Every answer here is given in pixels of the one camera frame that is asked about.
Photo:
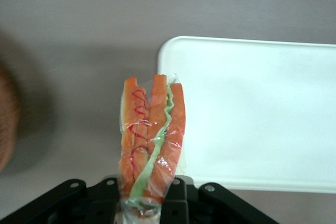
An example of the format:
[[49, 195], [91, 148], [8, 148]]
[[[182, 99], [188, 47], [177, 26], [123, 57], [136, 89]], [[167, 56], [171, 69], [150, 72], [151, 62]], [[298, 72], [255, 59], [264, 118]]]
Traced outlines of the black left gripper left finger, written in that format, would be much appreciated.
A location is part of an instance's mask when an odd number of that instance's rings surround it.
[[115, 177], [88, 187], [67, 180], [1, 219], [1, 223], [121, 223]]

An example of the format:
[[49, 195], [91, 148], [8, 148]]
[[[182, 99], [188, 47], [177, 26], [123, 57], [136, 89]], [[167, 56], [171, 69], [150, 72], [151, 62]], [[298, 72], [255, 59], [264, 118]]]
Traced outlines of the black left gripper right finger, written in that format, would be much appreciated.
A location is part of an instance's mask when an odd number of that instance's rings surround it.
[[218, 183], [196, 188], [187, 176], [175, 177], [164, 199], [159, 223], [277, 223]]

